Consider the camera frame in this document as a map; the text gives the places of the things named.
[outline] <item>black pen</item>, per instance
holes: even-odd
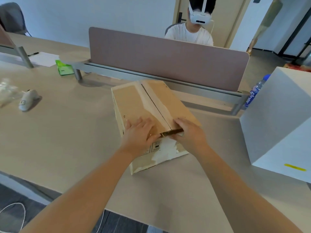
[[[28,55],[28,57],[29,57],[29,56],[33,56],[33,55],[37,55],[37,54],[39,54],[39,52],[35,52],[35,53],[33,53],[33,54],[30,54],[30,55]]]

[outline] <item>cardboard box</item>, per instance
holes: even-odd
[[[311,73],[276,68],[240,118],[251,164],[311,182]]]
[[[152,135],[162,135],[145,154],[130,164],[131,174],[188,154],[181,144],[167,137],[182,132],[173,119],[184,117],[199,126],[201,124],[163,81],[135,81],[111,90],[121,136],[126,120],[134,123],[140,116],[154,120],[155,126],[150,131]]]

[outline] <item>shorts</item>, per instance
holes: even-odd
[[[257,32],[255,33],[254,39],[259,38],[267,30],[268,27],[260,25]]]

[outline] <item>gray office chair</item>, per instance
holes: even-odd
[[[174,26],[174,25],[177,25],[177,24],[183,24],[183,23],[175,23],[175,24],[172,24],[172,25],[170,25],[169,27],[167,27],[167,29],[165,30],[164,36],[167,34],[167,31],[169,30],[170,27],[172,27],[172,26]]]
[[[0,5],[0,20],[4,30],[9,33],[25,35],[28,32],[23,12],[15,2]]]

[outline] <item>plastic bottle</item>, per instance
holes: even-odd
[[[267,74],[266,76],[263,77],[262,80],[260,80],[256,86],[253,87],[253,89],[250,91],[251,95],[249,96],[249,98],[247,99],[246,103],[245,103],[245,107],[248,107],[249,104],[253,101],[253,99],[255,98],[255,96],[257,95],[257,93],[260,91],[260,89],[262,88],[262,86],[265,84],[265,82],[268,80],[268,78],[270,77],[271,74]]]

